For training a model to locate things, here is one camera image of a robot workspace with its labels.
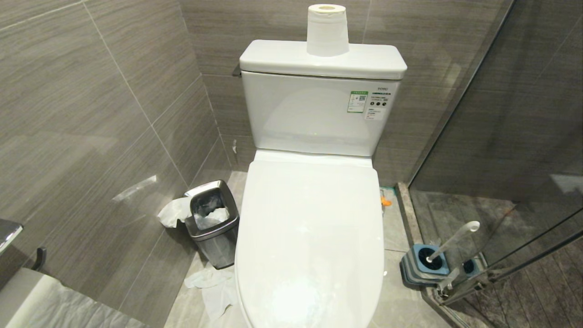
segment shower enclosure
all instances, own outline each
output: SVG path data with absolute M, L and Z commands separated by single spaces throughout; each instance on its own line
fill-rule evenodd
M 425 244 L 480 221 L 445 253 L 477 270 L 439 301 L 493 326 L 583 326 L 581 6 L 512 4 L 409 185 Z

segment toilet paper roll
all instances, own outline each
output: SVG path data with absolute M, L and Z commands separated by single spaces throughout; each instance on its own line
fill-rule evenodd
M 320 4 L 308 7 L 307 51 L 320 57 L 333 57 L 349 51 L 344 6 Z

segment stainless steel trash can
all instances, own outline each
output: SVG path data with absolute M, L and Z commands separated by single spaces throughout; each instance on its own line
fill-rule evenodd
M 202 254 L 217 269 L 235 263 L 235 246 L 239 226 L 239 211 L 227 183 L 213 181 L 189 190 L 192 196 L 190 210 L 192 216 L 185 220 L 188 233 Z M 226 208 L 229 216 L 226 221 L 209 226 L 206 218 L 217 208 Z

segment toilet seat lid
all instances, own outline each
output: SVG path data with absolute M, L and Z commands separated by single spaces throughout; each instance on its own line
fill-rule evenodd
M 236 251 L 254 328 L 365 328 L 384 270 L 373 168 L 254 161 Z

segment white toilet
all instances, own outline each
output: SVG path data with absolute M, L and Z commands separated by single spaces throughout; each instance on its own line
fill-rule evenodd
M 306 42 L 267 40 L 240 66 L 259 149 L 235 259 L 247 325 L 366 328 L 384 271 L 371 157 L 407 66 L 393 46 L 317 57 Z

